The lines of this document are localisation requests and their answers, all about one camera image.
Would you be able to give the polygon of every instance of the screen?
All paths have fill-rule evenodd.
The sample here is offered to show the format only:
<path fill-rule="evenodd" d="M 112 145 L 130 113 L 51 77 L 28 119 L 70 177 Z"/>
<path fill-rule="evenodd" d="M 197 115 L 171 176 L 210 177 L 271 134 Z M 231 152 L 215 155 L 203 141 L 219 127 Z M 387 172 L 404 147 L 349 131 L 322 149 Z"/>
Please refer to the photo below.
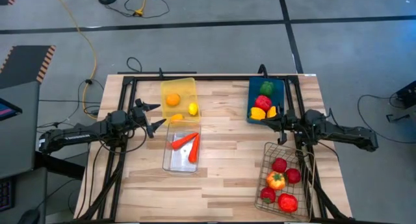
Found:
<path fill-rule="evenodd" d="M 11 108 L 3 105 L 3 104 L 0 104 L 0 118 L 4 118 L 4 117 L 11 116 L 11 115 L 14 115 L 14 114 L 16 114 L 15 110 L 13 110 L 13 109 L 11 109 Z"/>
<path fill-rule="evenodd" d="M 21 109 L 0 98 L 0 121 L 21 114 Z"/>

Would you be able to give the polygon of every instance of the metal wire basket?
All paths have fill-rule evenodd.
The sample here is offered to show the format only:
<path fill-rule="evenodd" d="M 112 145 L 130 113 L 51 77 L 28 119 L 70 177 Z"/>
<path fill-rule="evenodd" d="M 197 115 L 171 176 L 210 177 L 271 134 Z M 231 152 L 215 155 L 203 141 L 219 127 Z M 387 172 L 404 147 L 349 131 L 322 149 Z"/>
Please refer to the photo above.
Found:
<path fill-rule="evenodd" d="M 302 179 L 296 184 L 289 184 L 286 181 L 284 189 L 276 191 L 276 202 L 267 204 L 260 198 L 261 190 L 267 187 L 267 175 L 273 171 L 272 164 L 276 158 L 283 158 L 287 161 L 287 169 L 298 169 Z M 313 164 L 310 163 L 310 158 L 313 154 L 306 150 L 299 150 L 284 145 L 277 145 L 272 142 L 265 144 L 263 161 L 261 163 L 261 170 L 259 181 L 257 183 L 257 192 L 255 195 L 255 207 L 273 214 L 287 216 L 298 221 L 310 221 L 312 214 L 313 201 L 313 181 L 315 178 L 315 159 L 312 159 Z M 286 213 L 282 211 L 277 204 L 278 197 L 282 193 L 293 195 L 298 200 L 298 209 L 293 213 Z"/>

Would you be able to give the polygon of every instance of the carrot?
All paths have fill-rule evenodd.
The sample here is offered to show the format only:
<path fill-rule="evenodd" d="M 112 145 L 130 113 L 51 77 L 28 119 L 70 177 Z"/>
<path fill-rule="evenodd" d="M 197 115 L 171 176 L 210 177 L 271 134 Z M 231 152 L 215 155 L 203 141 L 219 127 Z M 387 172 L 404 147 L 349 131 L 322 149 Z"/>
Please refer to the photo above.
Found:
<path fill-rule="evenodd" d="M 191 141 L 191 139 L 193 139 L 196 135 L 198 135 L 197 132 L 189 134 L 181 139 L 175 140 L 174 142 L 171 143 L 172 149 L 174 150 L 180 149 L 184 144 Z"/>
<path fill-rule="evenodd" d="M 200 135 L 195 136 L 194 143 L 192 144 L 192 149 L 190 150 L 188 160 L 190 163 L 195 163 L 198 159 L 198 148 L 200 147 Z"/>

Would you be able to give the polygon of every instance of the yellow cable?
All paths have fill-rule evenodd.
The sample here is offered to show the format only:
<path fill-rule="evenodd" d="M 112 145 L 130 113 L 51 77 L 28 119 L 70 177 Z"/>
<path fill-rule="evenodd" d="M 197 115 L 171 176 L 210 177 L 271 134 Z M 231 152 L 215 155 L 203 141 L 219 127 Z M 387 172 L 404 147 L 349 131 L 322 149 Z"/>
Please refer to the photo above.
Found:
<path fill-rule="evenodd" d="M 140 7 L 140 9 L 138 10 L 135 10 L 135 14 L 137 14 L 138 16 L 143 16 L 143 10 L 144 10 L 144 7 L 146 6 L 146 1 L 147 0 L 143 0 L 142 7 Z"/>
<path fill-rule="evenodd" d="M 91 73 L 91 76 L 90 76 L 90 78 L 89 79 L 93 79 L 94 78 L 94 75 L 96 74 L 96 71 L 97 71 L 97 53 L 96 53 L 96 50 L 94 49 L 94 46 L 92 46 L 92 43 L 91 43 L 91 41 L 85 36 L 85 34 L 83 34 L 83 32 L 81 32 L 81 30 L 79 29 L 79 26 L 78 26 L 78 23 L 77 23 L 77 21 L 75 20 L 75 18 L 73 17 L 73 15 L 72 15 L 72 12 L 71 12 L 71 10 L 66 6 L 66 4 L 64 3 L 64 1 L 63 0 L 59 0 L 60 1 L 60 3 L 62 4 L 62 6 L 65 8 L 65 10 L 67 11 L 67 13 L 70 15 L 70 17 L 71 17 L 71 19 L 72 19 L 72 21 L 73 21 L 73 24 L 75 25 L 75 27 L 77 28 L 77 31 L 78 31 L 78 33 L 81 35 L 81 36 L 83 36 L 83 38 L 88 42 L 88 44 L 90 45 L 90 47 L 91 47 L 91 50 L 92 50 L 92 54 L 94 55 L 94 68 L 93 68 L 93 70 L 92 70 L 92 73 Z M 84 88 L 84 92 L 83 92 L 83 110 L 85 110 L 85 96 L 86 96 L 86 89 L 88 88 L 88 83 L 85 85 L 85 88 Z M 92 118 L 92 119 L 97 119 L 96 117 L 94 117 L 94 116 L 92 116 L 92 115 L 90 115 L 89 113 L 85 113 L 88 117 L 90 117 L 90 118 Z"/>
<path fill-rule="evenodd" d="M 143 0 L 142 7 L 140 8 L 140 10 L 141 10 L 141 11 L 143 11 L 143 10 L 144 10 L 144 7 L 146 6 L 146 1 L 147 1 L 147 0 Z"/>

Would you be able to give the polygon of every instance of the lemon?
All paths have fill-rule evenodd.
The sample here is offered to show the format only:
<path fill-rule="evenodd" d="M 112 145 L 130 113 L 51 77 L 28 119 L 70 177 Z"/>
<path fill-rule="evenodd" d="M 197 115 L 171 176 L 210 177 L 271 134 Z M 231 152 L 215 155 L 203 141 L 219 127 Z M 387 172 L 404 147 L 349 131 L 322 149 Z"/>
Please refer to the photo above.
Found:
<path fill-rule="evenodd" d="M 177 120 L 183 120 L 183 115 L 182 114 L 175 114 L 172 117 L 170 117 L 170 121 L 177 121 Z"/>
<path fill-rule="evenodd" d="M 198 113 L 198 105 L 196 103 L 189 104 L 188 112 L 191 116 L 195 116 Z"/>

